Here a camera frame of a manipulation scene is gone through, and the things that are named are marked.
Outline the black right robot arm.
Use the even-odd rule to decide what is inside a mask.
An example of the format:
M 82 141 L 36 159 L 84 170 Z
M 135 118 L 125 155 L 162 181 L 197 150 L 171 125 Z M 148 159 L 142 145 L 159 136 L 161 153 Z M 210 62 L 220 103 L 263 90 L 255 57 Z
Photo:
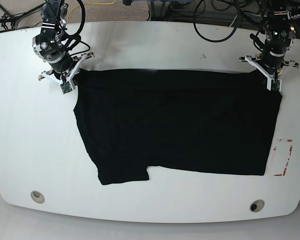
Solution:
M 49 79 L 59 84 L 66 94 L 75 89 L 74 77 L 80 72 L 80 65 L 94 56 L 91 47 L 82 41 L 82 32 L 86 19 L 84 3 L 78 1 L 81 20 L 74 34 L 67 33 L 66 15 L 68 4 L 63 0 L 46 0 L 41 8 L 42 25 L 40 34 L 32 39 L 34 53 L 48 63 L 49 71 L 43 71 L 38 79 Z

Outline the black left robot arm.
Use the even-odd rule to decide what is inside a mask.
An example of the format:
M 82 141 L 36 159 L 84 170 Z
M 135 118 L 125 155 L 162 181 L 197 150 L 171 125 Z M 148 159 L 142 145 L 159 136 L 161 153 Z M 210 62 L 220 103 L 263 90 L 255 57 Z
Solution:
M 266 35 L 264 42 L 260 41 L 257 34 L 250 34 L 254 45 L 260 49 L 260 54 L 255 57 L 246 55 L 240 57 L 239 61 L 249 63 L 261 72 L 267 79 L 268 90 L 280 91 L 281 77 L 289 69 L 299 68 L 294 60 L 284 60 L 290 45 L 294 43 L 296 31 L 282 7 L 271 10 L 263 18 L 261 27 Z

